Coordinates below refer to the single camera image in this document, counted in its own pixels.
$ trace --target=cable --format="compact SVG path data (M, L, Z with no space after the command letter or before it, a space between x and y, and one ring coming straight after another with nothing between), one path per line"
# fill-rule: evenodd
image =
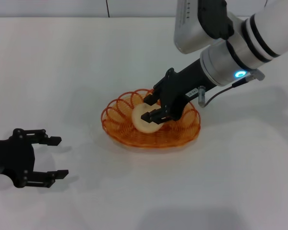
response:
M233 88L233 87L230 86L230 87L228 87L227 89L224 89L224 90L218 92L217 94L215 94L212 98L210 98L210 99L207 101L207 103L203 106L203 108L205 108L213 99L215 99L215 98L216 98L217 96L219 96L221 93L224 93L224 92L226 92L226 91L228 91L228 90L231 90L232 88Z

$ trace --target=blue led light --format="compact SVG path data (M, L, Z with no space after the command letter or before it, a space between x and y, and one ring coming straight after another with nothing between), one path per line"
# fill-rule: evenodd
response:
M236 78L241 78L246 74L246 71L239 71L237 73L235 73L235 77Z

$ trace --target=white wall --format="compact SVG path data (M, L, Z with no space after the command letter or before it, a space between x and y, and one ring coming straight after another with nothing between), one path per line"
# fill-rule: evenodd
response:
M267 5L270 5L270 4L272 4L273 2L275 2L275 1L281 1L281 0L268 0Z
M0 0L0 17L107 17L106 0Z
M264 8L265 0L226 0L228 10L250 16ZM177 0L108 0L110 17L171 17Z
M110 17L172 17L177 0L108 0ZM265 0L227 0L228 10L250 16ZM107 17L106 0L0 0L0 16Z

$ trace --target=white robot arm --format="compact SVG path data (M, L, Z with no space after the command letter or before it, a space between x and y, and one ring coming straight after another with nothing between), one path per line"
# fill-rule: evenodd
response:
M167 71L153 94L144 99L147 104L160 99L161 109L144 114L143 120L158 124L178 120L194 98L205 107L204 94L215 86L239 79L229 90L263 80L257 68L288 51L288 0L276 1L245 21L227 13L226 6L225 0L178 0L177 49L188 54L209 46L181 72Z

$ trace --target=black band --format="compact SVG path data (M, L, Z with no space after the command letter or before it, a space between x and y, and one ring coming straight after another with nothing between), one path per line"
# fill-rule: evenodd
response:
M269 59L266 59L264 56L262 56L258 51L257 49L255 48L255 46L253 45L252 41L251 41L251 38L248 34L248 31L246 29L246 21L244 21L244 23L242 23L242 27L241 27L241 30L242 30L242 35L244 37L244 40L246 42L246 44L248 45L249 49L251 50L251 52L255 55L255 57L257 57L258 60L260 60L261 62L263 63L268 63Z
M241 85L244 85L244 84L246 84L246 83L248 83L248 81L246 81L246 78L242 78L242 79L240 79L239 81L236 81L235 83L233 83L231 86L232 86L233 88L236 88L236 87L241 86Z
M232 47L231 43L229 43L229 41L226 41L226 46L227 46L227 49L230 53L230 55L232 56L232 58L234 59L234 61L237 63L238 66L240 66L240 68L242 68L243 70L245 71L253 71L254 69L251 69L249 67L247 67L241 60L240 58L238 57L238 55L236 54L235 50L234 50L234 47Z
M274 57L274 58L279 57L280 55L273 52L273 50L270 49L270 47L266 44L266 42L264 42L263 38L260 36L260 33L255 23L255 14L250 18L250 24L251 24L251 29L254 33L255 38L257 39L261 47L264 49L264 51L271 57Z

